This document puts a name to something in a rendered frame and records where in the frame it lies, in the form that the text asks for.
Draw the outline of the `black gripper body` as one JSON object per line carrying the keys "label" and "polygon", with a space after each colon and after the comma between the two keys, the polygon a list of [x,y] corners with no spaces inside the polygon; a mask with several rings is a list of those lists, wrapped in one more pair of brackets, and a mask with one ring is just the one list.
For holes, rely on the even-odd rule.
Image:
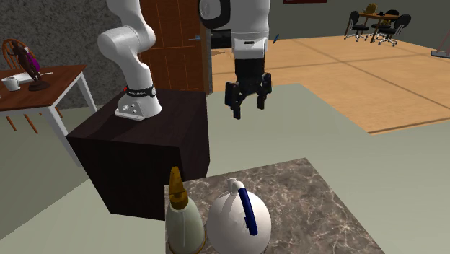
{"label": "black gripper body", "polygon": [[265,73],[265,59],[236,59],[234,61],[235,74],[240,92],[250,95],[261,90],[263,74]]}

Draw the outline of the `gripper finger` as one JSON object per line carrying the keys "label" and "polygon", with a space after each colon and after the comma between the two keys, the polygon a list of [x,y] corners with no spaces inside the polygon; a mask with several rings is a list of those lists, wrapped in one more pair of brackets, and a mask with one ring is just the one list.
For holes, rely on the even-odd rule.
{"label": "gripper finger", "polygon": [[225,105],[229,106],[233,111],[233,117],[235,119],[241,118],[241,104],[245,96],[241,93],[241,87],[239,83],[226,83],[225,89]]}
{"label": "gripper finger", "polygon": [[267,95],[272,92],[272,80],[270,73],[262,75],[262,82],[257,88],[257,108],[263,110],[265,108],[265,100]]}

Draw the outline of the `brown wooden door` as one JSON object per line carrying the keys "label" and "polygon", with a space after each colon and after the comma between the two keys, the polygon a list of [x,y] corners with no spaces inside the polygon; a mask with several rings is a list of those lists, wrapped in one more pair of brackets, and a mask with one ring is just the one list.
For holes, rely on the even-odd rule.
{"label": "brown wooden door", "polygon": [[198,0],[140,0],[142,15],[156,35],[139,54],[157,89],[209,92],[206,28]]}

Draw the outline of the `black office chair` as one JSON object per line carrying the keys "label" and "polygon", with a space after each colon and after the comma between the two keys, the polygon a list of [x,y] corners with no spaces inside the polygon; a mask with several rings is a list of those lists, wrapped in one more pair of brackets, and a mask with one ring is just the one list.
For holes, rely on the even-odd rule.
{"label": "black office chair", "polygon": [[393,40],[392,38],[395,35],[399,35],[403,31],[403,29],[410,24],[410,21],[411,16],[409,14],[403,14],[394,22],[393,27],[380,28],[379,32],[385,35],[385,37],[383,40],[380,40],[378,42],[378,45],[381,45],[383,42],[389,42],[392,44],[393,47],[395,47],[397,41]]}
{"label": "black office chair", "polygon": [[346,40],[347,38],[351,38],[351,37],[355,37],[356,38],[356,42],[358,42],[361,38],[364,38],[364,40],[367,40],[368,36],[364,36],[359,34],[359,32],[365,32],[367,30],[369,30],[369,27],[367,27],[366,25],[358,25],[357,22],[359,21],[359,12],[358,11],[352,11],[350,13],[349,19],[348,19],[348,27],[346,32],[348,32],[348,30],[354,30],[356,33],[352,34],[352,35],[345,35],[344,40]]}

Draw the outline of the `dark wooden robot stand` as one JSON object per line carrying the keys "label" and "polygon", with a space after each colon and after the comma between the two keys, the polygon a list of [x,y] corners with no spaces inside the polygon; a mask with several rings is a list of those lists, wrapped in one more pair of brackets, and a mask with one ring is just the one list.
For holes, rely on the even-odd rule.
{"label": "dark wooden robot stand", "polygon": [[117,95],[67,135],[108,211],[164,220],[164,187],[172,167],[183,180],[210,164],[205,92],[161,89],[162,111],[134,121],[115,115]]}

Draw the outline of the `small wooden dining table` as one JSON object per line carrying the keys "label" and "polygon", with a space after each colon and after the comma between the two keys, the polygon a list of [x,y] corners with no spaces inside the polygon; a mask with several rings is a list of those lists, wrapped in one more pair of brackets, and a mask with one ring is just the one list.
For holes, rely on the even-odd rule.
{"label": "small wooden dining table", "polygon": [[369,4],[366,9],[364,9],[362,12],[359,12],[359,16],[366,19],[366,21],[364,22],[365,25],[369,19],[377,20],[374,31],[371,34],[371,43],[373,43],[378,35],[379,29],[390,28],[391,23],[400,17],[400,13],[395,9],[388,10],[386,12],[378,12],[377,6],[374,6],[374,4]]}

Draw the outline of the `pale green bottle gold top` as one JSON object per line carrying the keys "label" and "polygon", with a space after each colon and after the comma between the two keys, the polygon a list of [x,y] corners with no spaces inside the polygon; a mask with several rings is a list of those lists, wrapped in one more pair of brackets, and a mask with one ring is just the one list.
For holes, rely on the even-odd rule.
{"label": "pale green bottle gold top", "polygon": [[206,231],[198,207],[184,188],[180,170],[172,167],[165,219],[167,242],[172,254],[199,254],[206,243]]}

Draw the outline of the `grey floor mop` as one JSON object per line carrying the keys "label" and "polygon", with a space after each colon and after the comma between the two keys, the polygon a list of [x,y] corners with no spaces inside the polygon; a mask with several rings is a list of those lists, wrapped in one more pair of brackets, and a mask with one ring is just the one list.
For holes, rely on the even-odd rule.
{"label": "grey floor mop", "polygon": [[444,50],[444,43],[446,42],[446,40],[449,36],[450,36],[450,29],[444,36],[439,47],[436,50],[431,51],[431,56],[439,57],[439,58],[450,58],[450,46],[446,50]]}

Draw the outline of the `brown table white legs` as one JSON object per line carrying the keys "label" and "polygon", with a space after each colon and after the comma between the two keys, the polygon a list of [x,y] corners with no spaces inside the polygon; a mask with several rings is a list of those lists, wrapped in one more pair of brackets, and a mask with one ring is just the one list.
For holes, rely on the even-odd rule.
{"label": "brown table white legs", "polygon": [[47,74],[42,74],[41,79],[50,86],[35,92],[29,90],[30,82],[25,82],[21,88],[13,92],[10,92],[3,83],[4,79],[20,74],[24,69],[0,70],[0,120],[12,115],[41,114],[50,124],[76,165],[81,167],[80,161],[66,139],[68,131],[56,111],[56,106],[77,84],[91,111],[97,111],[83,74],[85,68],[85,65],[45,67],[42,71]]}

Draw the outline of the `wooden round-back chair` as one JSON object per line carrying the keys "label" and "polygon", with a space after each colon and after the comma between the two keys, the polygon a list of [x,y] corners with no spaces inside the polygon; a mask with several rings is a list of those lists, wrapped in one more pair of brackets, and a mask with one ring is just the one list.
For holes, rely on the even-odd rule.
{"label": "wooden round-back chair", "polygon": [[[36,70],[40,69],[40,67],[38,66],[37,60],[35,59],[34,53],[23,42],[13,39],[13,38],[7,38],[2,43],[1,50],[2,50],[3,56],[5,58],[5,61],[8,63],[10,69],[23,70],[22,65],[19,62],[19,57],[16,55],[12,55],[13,49],[15,48],[15,46],[20,46],[21,48],[23,48],[27,52],[27,60],[30,62],[30,65],[33,64],[35,66]],[[56,111],[59,114],[59,116],[61,118],[63,118],[63,116],[58,108],[56,108]],[[28,115],[24,114],[24,117],[26,118],[26,120],[30,124],[30,126],[32,127],[33,131],[35,133],[38,133],[36,127],[33,125],[32,121],[30,120]],[[6,119],[8,120],[8,122],[9,122],[10,126],[13,128],[13,130],[16,131],[17,129],[16,129],[15,125],[13,124],[11,118],[9,116],[6,116]]]}

